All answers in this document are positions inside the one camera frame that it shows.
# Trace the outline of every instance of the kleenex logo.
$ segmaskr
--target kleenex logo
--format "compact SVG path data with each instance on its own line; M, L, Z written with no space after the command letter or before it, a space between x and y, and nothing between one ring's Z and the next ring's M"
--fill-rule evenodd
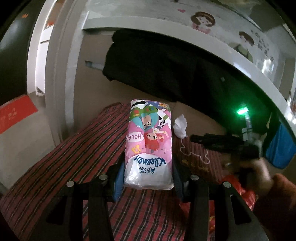
M134 159L134 161L137 161L139 164L144 164L144 165L154 165L155 167L161 166L162 164L165 165L165 160L163 158L157 157L157 158L142 158L140 156L136 156L136 158Z

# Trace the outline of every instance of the brown hair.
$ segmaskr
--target brown hair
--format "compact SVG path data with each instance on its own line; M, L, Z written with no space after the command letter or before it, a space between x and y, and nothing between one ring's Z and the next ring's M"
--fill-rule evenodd
M245 33L245 32L239 32L239 36L243 36L249 42L249 44L251 44L252 46L255 45L254 40L247 33Z
M194 22L196 25L200 25L200 21L198 21L196 17L205 17L208 21L210 21L210 24L206 24L207 27L211 27L216 23L214 17L206 12L196 12L193 16L191 16L191 21Z

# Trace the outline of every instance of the human hand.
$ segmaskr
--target human hand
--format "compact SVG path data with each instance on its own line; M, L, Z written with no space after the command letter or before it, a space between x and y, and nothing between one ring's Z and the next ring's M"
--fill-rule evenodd
M250 161L240 161L241 168L252 168L254 170L253 178L248 179L247 188L253 190L259 196L266 195L273 186L273 180L270 177L264 158Z

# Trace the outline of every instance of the pink kleenex tissue package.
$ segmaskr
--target pink kleenex tissue package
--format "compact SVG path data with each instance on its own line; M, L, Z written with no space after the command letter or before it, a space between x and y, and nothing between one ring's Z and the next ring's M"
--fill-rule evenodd
M125 150L125 186L171 189L172 126L169 105L133 100Z

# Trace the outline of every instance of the dark door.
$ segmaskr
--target dark door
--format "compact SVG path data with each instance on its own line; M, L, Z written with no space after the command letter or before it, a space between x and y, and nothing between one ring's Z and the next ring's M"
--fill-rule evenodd
M30 1L0 42L0 106L27 92L27 58L31 35L45 0Z

